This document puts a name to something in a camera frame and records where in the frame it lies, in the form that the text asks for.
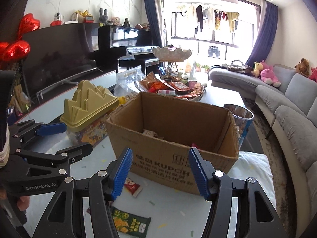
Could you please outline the person's left hand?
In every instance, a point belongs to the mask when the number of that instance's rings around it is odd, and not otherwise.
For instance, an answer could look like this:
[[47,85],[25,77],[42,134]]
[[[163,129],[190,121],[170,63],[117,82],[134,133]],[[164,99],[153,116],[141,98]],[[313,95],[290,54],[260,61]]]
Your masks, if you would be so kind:
[[18,198],[17,200],[17,207],[19,208],[19,210],[25,211],[29,208],[30,206],[30,197],[29,196],[21,196]]

